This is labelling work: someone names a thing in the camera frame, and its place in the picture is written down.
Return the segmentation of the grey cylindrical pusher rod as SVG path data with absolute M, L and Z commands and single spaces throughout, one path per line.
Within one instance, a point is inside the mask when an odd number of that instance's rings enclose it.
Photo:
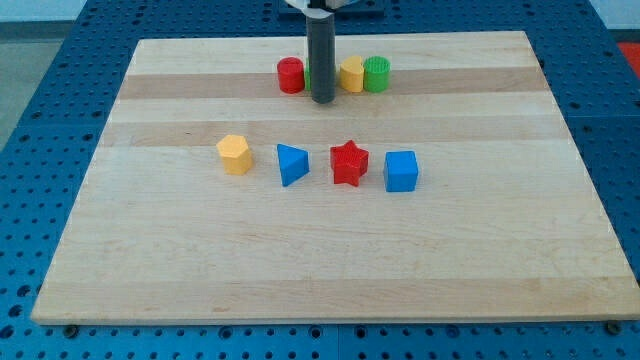
M 335 98 L 334 14 L 306 10 L 305 17 L 312 99 L 318 104 L 328 104 Z

